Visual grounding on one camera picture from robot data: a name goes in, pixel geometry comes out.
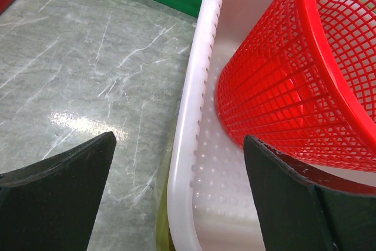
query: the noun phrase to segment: red basket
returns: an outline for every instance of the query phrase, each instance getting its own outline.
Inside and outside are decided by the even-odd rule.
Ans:
[[[223,69],[219,119],[307,163],[376,172],[376,0],[274,0]]]

